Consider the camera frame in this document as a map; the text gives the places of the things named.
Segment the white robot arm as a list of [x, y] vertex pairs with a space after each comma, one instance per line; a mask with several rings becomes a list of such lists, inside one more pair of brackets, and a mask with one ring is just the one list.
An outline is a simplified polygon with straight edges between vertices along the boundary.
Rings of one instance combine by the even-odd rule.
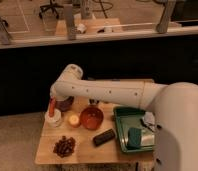
[[58, 101], [83, 96], [155, 115], [154, 171], [198, 171], [198, 85], [144, 81], [88, 81], [69, 64], [50, 88]]

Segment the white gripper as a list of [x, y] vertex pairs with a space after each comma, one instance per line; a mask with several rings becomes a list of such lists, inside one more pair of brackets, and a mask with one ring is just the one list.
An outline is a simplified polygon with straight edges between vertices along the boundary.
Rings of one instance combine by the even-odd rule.
[[69, 95], [61, 95], [54, 87], [51, 87], [50, 88], [50, 97], [55, 98], [56, 102], [57, 102], [57, 101], [66, 100], [70, 96]]

